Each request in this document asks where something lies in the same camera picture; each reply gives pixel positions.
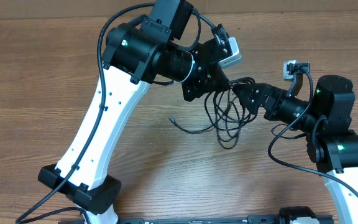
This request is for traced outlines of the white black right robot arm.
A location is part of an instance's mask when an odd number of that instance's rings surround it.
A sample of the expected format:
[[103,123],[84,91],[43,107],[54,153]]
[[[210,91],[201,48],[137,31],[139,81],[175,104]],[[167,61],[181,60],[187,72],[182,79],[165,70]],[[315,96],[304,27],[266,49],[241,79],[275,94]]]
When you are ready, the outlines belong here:
[[334,202],[340,223],[358,223],[358,135],[350,129],[351,111],[355,102],[352,81],[338,75],[325,75],[311,87],[308,101],[296,96],[309,73],[290,75],[288,90],[259,84],[236,84],[232,90],[241,105],[255,114],[265,109],[264,118],[281,121],[288,129],[302,131],[306,136],[307,153],[316,169],[296,166],[269,157],[292,169],[317,174]]

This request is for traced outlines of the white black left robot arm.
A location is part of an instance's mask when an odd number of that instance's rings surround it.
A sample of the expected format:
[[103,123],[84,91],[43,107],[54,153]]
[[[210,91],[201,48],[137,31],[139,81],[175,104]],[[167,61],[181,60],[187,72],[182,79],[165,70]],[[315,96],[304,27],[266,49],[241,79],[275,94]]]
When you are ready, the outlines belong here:
[[108,174],[117,141],[155,77],[179,83],[186,101],[229,89],[223,70],[241,57],[237,41],[220,24],[212,39],[189,47],[174,43],[188,20],[204,17],[187,1],[155,1],[151,12],[113,27],[105,23],[97,46],[99,80],[82,124],[56,163],[39,180],[73,202],[85,223],[117,223],[114,202],[121,183]]

